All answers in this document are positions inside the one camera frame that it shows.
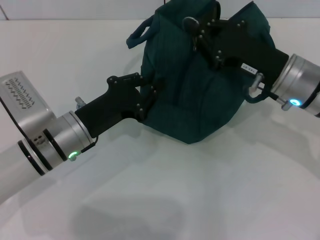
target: white wall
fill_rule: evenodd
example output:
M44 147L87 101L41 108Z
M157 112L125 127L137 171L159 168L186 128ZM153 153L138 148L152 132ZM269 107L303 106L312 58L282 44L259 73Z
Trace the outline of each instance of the white wall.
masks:
M10 20L146 19L163 0L0 0Z
M228 18L251 0L220 0ZM145 19L163 0L0 0L11 20L23 19ZM319 0L256 0L270 18L320 17Z
M2 13L2 11L0 11L0 20L6 20L5 15Z

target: black clamp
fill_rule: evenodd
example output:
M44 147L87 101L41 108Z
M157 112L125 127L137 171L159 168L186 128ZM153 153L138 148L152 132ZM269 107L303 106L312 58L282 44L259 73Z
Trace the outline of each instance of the black clamp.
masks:
M106 81L108 90L105 94L75 111L92 138L123 119L145 120L163 87L157 83L151 84L139 73L110 76ZM147 87L149 91L142 96L137 87Z
M186 17L184 30L190 34L194 49L214 70L231 67L248 76L264 75L263 83L272 86L289 56L248 34L245 20L223 20L211 12L199 19Z

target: silver cylindrical joint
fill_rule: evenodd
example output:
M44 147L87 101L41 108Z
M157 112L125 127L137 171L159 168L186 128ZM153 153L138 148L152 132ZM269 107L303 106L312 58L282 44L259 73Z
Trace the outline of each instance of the silver cylindrical joint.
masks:
M318 115L320 113L320 67L294 54L288 60L271 91L294 106Z
M87 128L73 111L57 118L47 130L63 154L72 160L93 142Z

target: green led light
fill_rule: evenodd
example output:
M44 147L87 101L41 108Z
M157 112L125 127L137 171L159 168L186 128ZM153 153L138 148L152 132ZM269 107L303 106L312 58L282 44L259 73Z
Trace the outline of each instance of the green led light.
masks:
M74 151L73 153L71 153L71 154L69 155L68 158L70 159L70 158L72 158L74 155L78 155L78 153L77 153L76 151Z

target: blue led light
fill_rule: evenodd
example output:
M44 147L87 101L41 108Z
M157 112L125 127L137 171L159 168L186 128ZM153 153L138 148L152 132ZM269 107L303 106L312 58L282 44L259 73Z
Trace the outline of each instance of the blue led light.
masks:
M291 99L291 100L290 100L290 103L291 103L292 105L297 106L297 107L301 105L301 102L300 102L299 100L297 100L297 99Z

